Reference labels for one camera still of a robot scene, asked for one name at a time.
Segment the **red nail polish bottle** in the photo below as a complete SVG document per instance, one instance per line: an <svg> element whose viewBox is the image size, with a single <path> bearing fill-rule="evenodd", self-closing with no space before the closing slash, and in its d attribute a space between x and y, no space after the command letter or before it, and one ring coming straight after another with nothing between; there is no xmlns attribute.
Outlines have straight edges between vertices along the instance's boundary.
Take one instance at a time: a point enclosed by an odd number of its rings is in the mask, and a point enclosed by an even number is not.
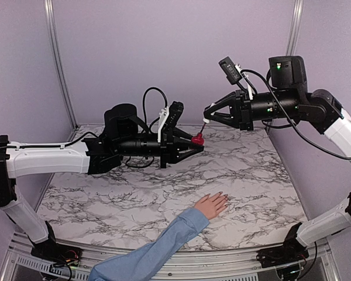
<svg viewBox="0 0 351 281"><path fill-rule="evenodd" d="M191 142L197 145L203 145L204 139L202 133L197 133L197 135L193 136Z"/></svg>

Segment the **blue sleeved forearm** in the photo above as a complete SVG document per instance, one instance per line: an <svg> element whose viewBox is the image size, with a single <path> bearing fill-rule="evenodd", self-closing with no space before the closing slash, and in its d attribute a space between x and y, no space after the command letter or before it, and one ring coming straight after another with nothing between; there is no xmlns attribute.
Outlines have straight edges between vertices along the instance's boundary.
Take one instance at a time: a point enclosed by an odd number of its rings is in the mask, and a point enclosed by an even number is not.
<svg viewBox="0 0 351 281"><path fill-rule="evenodd" d="M151 243L125 255L116 255L96 264L89 280L150 280L184 244L209 225L195 208L178 215Z"/></svg>

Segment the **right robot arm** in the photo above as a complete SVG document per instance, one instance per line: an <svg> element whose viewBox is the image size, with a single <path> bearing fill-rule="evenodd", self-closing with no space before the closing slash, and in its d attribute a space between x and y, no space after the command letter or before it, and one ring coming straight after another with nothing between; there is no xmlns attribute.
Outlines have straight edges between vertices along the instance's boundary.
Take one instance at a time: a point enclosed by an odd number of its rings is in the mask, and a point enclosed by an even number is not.
<svg viewBox="0 0 351 281"><path fill-rule="evenodd" d="M285 118L296 130L300 121L310 123L342 152L329 155L351 162L351 117L327 90L308 92L304 60L300 56L269 58L269 73L262 79L268 91L258 93L250 81L247 87L226 95L204 109L204 121L216 121L240 129L253 130L254 121ZM259 250L263 262L291 262L308 246L351 227L351 192L340 204L307 222L292 226L280 246Z"/></svg>

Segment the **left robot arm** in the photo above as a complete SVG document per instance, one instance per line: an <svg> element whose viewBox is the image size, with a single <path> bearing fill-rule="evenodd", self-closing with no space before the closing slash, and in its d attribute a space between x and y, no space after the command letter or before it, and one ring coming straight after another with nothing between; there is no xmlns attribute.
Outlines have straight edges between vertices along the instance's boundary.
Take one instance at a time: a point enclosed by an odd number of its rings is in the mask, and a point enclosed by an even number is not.
<svg viewBox="0 0 351 281"><path fill-rule="evenodd" d="M160 112L158 132L153 134L137 115L133 104L119 104L104 113L99 136L87 132L69 143L11 142L0 135L0 209L47 259L56 261L62 247L48 222L15 190L18 177L48 173L104 174L119 167L125 156L157 157L160 166L176 164L204 150L204 143L177 128L183 113L181 102Z"/></svg>

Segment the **mannequin hand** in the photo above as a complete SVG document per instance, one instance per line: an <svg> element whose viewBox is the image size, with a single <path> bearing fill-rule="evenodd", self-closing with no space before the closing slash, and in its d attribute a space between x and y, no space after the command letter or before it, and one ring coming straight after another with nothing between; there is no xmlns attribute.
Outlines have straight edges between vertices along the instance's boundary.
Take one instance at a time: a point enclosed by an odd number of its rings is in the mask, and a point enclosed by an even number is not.
<svg viewBox="0 0 351 281"><path fill-rule="evenodd" d="M228 206L228 195L218 192L214 195L207 194L198 200L194 208L200 211L208 220L216 218Z"/></svg>

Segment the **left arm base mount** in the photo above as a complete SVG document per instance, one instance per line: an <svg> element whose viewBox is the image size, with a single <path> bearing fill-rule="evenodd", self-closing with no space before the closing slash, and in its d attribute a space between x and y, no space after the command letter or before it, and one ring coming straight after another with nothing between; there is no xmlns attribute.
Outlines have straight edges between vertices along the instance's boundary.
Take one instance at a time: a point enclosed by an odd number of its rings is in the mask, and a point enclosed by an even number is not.
<svg viewBox="0 0 351 281"><path fill-rule="evenodd" d="M82 254L82 249L68 245L58 245L57 248L39 250L35 247L31 250L31 255L37 258L55 262L58 265L78 266Z"/></svg>

